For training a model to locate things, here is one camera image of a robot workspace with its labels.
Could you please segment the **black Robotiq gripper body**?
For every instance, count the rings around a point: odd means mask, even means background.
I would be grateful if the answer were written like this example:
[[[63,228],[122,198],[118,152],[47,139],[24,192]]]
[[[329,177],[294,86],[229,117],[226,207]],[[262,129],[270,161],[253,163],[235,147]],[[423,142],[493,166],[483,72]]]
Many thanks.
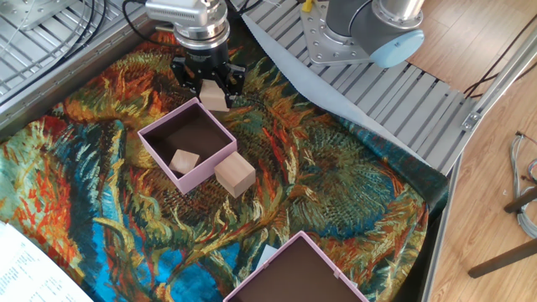
[[[227,45],[218,45],[210,49],[190,49],[184,47],[186,65],[195,73],[201,70],[201,74],[216,72],[216,68],[224,63],[229,63]]]

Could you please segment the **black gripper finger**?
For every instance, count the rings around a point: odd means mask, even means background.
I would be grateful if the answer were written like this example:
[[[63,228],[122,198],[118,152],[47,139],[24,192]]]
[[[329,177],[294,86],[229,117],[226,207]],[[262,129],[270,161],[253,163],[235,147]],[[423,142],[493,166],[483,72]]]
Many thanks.
[[[216,68],[217,84],[224,92],[227,108],[231,108],[233,102],[242,95],[246,74],[245,65],[224,63]]]
[[[175,56],[170,63],[170,69],[181,87],[196,95],[201,92],[201,77],[186,65],[185,57]]]

